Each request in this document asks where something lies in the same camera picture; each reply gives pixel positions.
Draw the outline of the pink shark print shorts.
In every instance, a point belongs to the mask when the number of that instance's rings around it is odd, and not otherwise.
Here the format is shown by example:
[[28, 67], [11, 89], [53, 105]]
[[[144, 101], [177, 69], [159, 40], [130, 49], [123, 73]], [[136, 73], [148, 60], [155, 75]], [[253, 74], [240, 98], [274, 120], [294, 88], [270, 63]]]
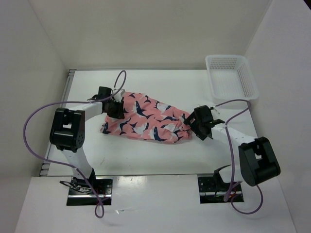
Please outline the pink shark print shorts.
[[101, 133], [168, 144], [191, 139], [190, 127], [184, 123], [188, 112], [143, 93], [125, 91], [122, 100], [124, 119], [106, 116]]

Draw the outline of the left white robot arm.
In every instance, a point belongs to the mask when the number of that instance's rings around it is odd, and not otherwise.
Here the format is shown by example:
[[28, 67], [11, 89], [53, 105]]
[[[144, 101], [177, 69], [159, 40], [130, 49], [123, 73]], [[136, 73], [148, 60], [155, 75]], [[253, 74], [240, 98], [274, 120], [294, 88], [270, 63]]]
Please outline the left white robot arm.
[[86, 194], [95, 192], [97, 188], [94, 169], [87, 161], [83, 144], [85, 141], [85, 122], [106, 113], [115, 119], [124, 119], [123, 89], [99, 87], [98, 94], [90, 100], [74, 108], [57, 108], [52, 122], [50, 142], [73, 166], [73, 187], [80, 187]]

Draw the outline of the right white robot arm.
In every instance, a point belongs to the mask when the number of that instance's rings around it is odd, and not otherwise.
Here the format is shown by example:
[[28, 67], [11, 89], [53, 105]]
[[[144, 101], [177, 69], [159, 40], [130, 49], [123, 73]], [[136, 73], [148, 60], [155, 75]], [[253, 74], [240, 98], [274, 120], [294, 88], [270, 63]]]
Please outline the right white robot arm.
[[206, 105], [197, 107], [184, 123], [202, 141], [206, 138], [229, 146], [235, 159], [234, 181], [255, 186], [281, 173], [278, 160], [268, 138], [255, 138], [243, 134], [221, 119], [214, 119], [211, 108]]

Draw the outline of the white plastic basket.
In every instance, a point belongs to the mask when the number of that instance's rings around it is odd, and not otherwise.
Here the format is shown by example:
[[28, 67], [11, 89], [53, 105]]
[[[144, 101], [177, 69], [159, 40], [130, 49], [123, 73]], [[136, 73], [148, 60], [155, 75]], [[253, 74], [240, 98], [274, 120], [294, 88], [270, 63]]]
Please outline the white plastic basket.
[[207, 78], [214, 103], [228, 100], [256, 100], [259, 91], [248, 60], [240, 55], [208, 55]]

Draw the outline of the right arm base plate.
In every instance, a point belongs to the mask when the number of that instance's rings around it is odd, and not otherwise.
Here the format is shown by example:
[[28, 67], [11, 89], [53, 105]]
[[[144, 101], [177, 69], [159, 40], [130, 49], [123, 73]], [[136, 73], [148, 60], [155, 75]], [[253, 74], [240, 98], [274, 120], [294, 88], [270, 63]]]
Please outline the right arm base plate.
[[200, 204], [214, 204], [230, 202], [244, 202], [242, 187], [237, 185], [229, 195], [228, 201], [224, 201], [224, 196], [229, 189], [230, 183], [224, 183], [221, 178], [214, 178], [213, 175], [198, 176], [198, 189]]

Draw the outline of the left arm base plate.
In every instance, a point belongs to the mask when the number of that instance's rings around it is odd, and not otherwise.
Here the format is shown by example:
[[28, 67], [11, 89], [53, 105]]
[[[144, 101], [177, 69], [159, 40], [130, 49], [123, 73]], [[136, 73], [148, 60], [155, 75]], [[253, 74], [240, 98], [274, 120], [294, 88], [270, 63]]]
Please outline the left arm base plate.
[[[99, 203], [91, 188], [86, 183], [78, 183], [74, 178], [70, 182], [60, 181], [59, 183], [69, 188], [67, 206], [96, 206]], [[93, 188], [103, 202], [103, 205], [111, 205], [112, 178], [95, 180], [93, 182]]]

